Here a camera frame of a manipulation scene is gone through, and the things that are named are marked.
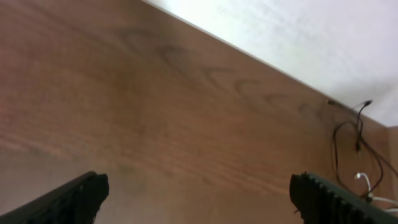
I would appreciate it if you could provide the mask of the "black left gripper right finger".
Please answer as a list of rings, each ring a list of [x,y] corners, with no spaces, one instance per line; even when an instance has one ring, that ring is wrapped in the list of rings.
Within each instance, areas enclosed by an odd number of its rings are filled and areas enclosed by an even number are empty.
[[[289,195],[305,224],[397,224],[397,217],[313,173],[293,174]]]

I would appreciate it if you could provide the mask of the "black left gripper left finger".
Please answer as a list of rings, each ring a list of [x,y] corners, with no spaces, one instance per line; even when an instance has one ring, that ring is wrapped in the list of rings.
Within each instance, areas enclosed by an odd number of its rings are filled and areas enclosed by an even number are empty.
[[[90,171],[1,215],[1,223],[93,224],[108,195],[108,176]]]

